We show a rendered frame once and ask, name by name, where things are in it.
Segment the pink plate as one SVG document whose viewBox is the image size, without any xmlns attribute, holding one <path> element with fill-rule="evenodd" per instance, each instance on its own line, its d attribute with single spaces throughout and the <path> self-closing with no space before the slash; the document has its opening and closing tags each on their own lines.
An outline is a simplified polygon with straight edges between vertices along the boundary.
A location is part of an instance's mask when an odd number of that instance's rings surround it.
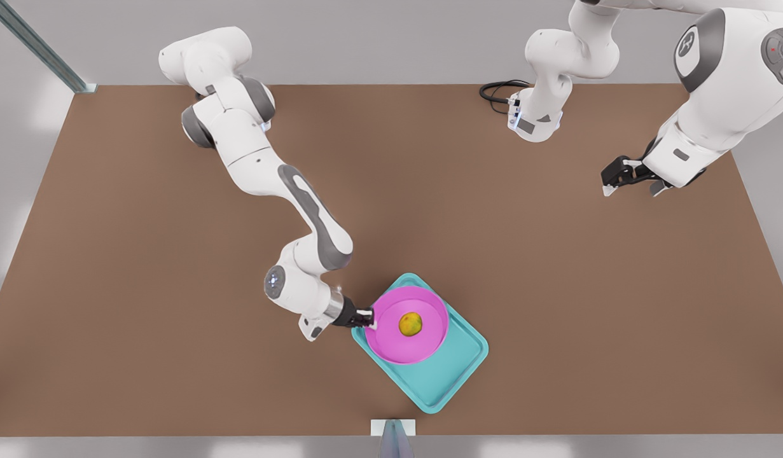
<svg viewBox="0 0 783 458">
<path fill-rule="evenodd" d="M 369 348 L 389 363 L 409 365 L 429 359 L 447 338 L 447 306 L 436 293 L 424 287 L 406 285 L 382 294 L 373 304 L 375 325 L 367 328 Z M 400 328 L 407 315 L 420 317 L 420 331 L 406 336 Z"/>
</svg>

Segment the teal tray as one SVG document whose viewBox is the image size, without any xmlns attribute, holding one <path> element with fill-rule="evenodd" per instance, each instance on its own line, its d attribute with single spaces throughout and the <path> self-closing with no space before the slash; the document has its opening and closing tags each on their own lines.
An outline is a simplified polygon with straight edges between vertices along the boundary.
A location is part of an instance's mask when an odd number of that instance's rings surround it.
<svg viewBox="0 0 783 458">
<path fill-rule="evenodd" d="M 406 285 L 424 287 L 435 293 L 426 281 L 414 273 L 401 275 L 385 293 Z M 365 336 L 367 328 L 352 330 L 358 346 L 420 411 L 428 414 L 440 412 L 489 354 L 487 339 L 447 302 L 444 301 L 444 304 L 449 318 L 447 338 L 429 359 L 420 363 L 400 365 L 386 362 L 369 348 Z"/>
</svg>

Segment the silver frame post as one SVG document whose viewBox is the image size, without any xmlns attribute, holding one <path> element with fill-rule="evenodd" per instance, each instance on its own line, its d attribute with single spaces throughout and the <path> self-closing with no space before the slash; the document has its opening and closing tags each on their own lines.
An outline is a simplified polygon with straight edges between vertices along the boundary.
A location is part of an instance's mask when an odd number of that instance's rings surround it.
<svg viewBox="0 0 783 458">
<path fill-rule="evenodd" d="M 0 23 L 8 29 L 33 55 L 75 94 L 94 94 L 98 84 L 83 81 L 80 76 L 60 58 L 43 38 L 34 30 L 7 0 L 0 0 Z"/>
<path fill-rule="evenodd" d="M 409 440 L 415 436 L 415 419 L 373 419 L 371 436 L 380 437 L 378 458 L 415 458 Z"/>
</svg>

